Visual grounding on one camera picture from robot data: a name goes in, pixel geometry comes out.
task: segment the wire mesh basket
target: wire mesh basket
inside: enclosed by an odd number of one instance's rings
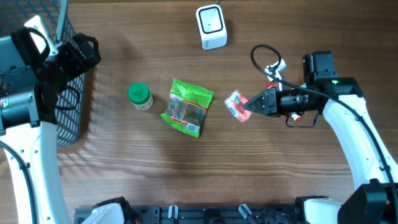
[[[48,29],[51,41],[56,45],[70,41],[73,45],[72,37],[75,31],[68,19],[67,0],[38,0],[38,1],[0,1],[0,36],[6,36],[22,28],[29,19],[39,15]],[[82,74],[68,85],[75,87],[80,92],[80,102],[74,110],[61,111],[55,110],[57,117],[57,148],[71,146],[79,137],[80,118],[82,111],[82,101],[85,89],[86,74]],[[73,91],[65,90],[58,95],[58,106],[71,107],[76,104],[77,96]]]

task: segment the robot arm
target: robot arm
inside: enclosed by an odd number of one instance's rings
[[[254,60],[253,52],[258,47],[274,51],[279,56],[279,61],[282,60],[280,54],[266,45],[253,48],[251,53],[254,65],[262,73],[275,74],[279,62],[276,68],[267,67],[264,71]],[[308,91],[273,77],[275,81],[294,88],[280,91],[273,87],[264,90],[244,105],[246,110],[273,117],[289,117],[291,113],[302,115],[305,111],[318,111],[324,115],[337,135],[351,169],[356,191],[344,204],[325,197],[304,200],[301,208],[303,221],[391,222],[395,219],[391,205],[397,205],[395,183],[398,181],[398,167],[371,122],[359,85],[354,78],[338,78],[331,52],[305,55],[303,68]]]
[[[75,45],[62,44],[53,56],[47,38],[33,28],[0,38],[0,141],[23,224],[72,222],[58,171],[55,109],[74,110],[78,100],[75,106],[60,107],[57,95],[73,90],[67,83],[101,60],[93,37],[77,34]],[[45,43],[41,52],[34,39]]]

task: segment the white device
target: white device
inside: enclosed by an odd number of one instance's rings
[[[197,10],[197,21],[203,50],[226,45],[225,21],[219,5],[212,4],[200,7]]]

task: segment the wooden table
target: wooden table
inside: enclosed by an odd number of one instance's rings
[[[88,75],[80,139],[58,151],[71,215],[118,196],[132,205],[258,205],[303,195],[346,200],[353,193],[351,171],[323,117],[316,128],[289,129],[284,118],[257,114],[241,124],[225,107],[232,91],[251,98],[268,83],[249,59],[257,44],[280,51],[284,75],[296,84],[303,83],[304,54],[331,50],[340,76],[357,79],[397,158],[396,1],[225,0],[228,44],[209,51],[201,49],[195,11],[212,1],[100,2],[71,0],[68,12],[75,30],[98,39],[102,56]],[[276,61],[266,50],[257,59]],[[215,92],[198,139],[160,117],[173,78]],[[134,82],[153,93],[150,110],[130,104]],[[0,162],[0,223],[15,223],[3,153]]]

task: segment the red and white packet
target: red and white packet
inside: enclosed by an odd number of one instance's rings
[[[224,102],[229,112],[240,122],[247,121],[251,116],[251,111],[244,110],[243,105],[248,101],[238,90],[235,90]]]

